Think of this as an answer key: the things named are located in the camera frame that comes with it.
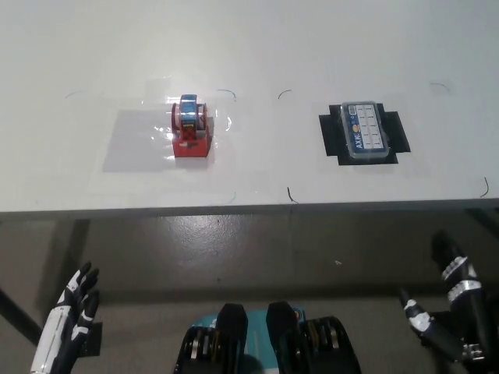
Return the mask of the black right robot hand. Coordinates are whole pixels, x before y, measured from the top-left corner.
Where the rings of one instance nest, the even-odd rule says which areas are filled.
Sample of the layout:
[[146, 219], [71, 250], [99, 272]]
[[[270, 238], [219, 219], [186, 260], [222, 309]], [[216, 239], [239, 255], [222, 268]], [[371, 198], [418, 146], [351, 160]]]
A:
[[498, 372], [498, 328], [470, 258], [445, 231], [432, 237], [431, 257], [446, 286], [449, 310], [428, 312], [406, 289], [400, 302], [423, 346], [470, 373]]

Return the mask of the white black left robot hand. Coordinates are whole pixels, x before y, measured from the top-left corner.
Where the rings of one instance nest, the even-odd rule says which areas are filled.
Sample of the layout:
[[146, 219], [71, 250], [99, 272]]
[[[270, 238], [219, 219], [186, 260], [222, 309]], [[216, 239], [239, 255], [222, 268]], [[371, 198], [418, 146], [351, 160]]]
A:
[[69, 279], [48, 314], [31, 373], [70, 373], [87, 341], [100, 304], [99, 269], [84, 263]]

